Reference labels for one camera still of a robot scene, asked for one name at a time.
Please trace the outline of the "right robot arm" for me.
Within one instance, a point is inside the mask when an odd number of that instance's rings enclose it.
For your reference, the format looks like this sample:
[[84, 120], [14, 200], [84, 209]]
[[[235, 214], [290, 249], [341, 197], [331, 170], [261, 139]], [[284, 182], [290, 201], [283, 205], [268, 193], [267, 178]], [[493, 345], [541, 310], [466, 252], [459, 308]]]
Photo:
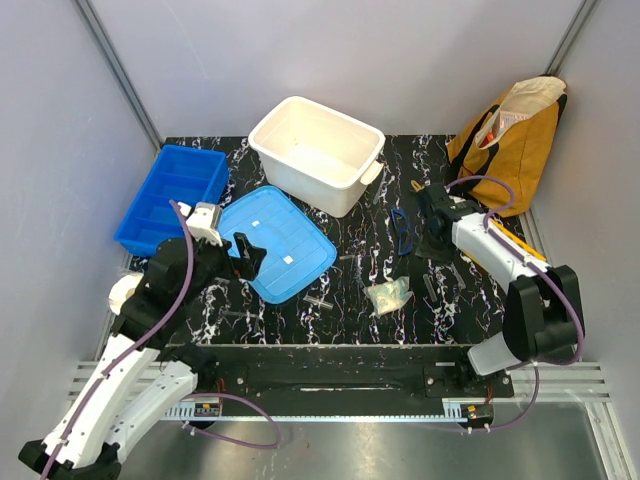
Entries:
[[468, 363], [454, 373], [458, 390], [476, 396], [489, 386], [491, 374], [529, 361], [560, 364], [554, 355], [563, 349], [574, 351], [566, 363], [576, 361], [584, 340], [577, 274], [566, 265], [549, 265], [490, 213], [444, 185], [411, 186], [425, 218], [423, 254], [450, 263], [461, 252], [506, 293], [501, 330], [470, 348]]

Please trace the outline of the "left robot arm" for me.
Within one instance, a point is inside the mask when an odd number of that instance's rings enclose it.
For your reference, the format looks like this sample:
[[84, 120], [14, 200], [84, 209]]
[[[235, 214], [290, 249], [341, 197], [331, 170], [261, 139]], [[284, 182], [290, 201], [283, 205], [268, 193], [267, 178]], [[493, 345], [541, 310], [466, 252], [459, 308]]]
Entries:
[[184, 322], [185, 307], [213, 280], [258, 275], [266, 250], [243, 233], [233, 237], [219, 245], [191, 236], [159, 245], [70, 410], [49, 435], [22, 446], [24, 465], [43, 479], [115, 479], [166, 410], [214, 389], [214, 355], [193, 344], [171, 353], [165, 346]]

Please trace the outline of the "yellow test tube rack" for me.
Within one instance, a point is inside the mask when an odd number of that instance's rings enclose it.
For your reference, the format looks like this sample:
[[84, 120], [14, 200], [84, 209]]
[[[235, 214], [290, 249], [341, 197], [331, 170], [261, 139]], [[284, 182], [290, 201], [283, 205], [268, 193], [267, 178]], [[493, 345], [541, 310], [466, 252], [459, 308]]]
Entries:
[[483, 214], [465, 216], [452, 228], [455, 246], [473, 261], [487, 267], [491, 262], [508, 262], [534, 259], [547, 263], [547, 259], [524, 240], [510, 232], [500, 222], [490, 218], [485, 223]]

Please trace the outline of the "packet of gloves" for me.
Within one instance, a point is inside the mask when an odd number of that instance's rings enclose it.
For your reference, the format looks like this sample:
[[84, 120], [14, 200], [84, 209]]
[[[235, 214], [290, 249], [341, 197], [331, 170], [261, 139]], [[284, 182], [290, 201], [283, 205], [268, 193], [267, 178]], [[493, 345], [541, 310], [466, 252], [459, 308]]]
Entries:
[[413, 296], [408, 276], [379, 285], [365, 287], [363, 293], [372, 302], [377, 317], [403, 308]]

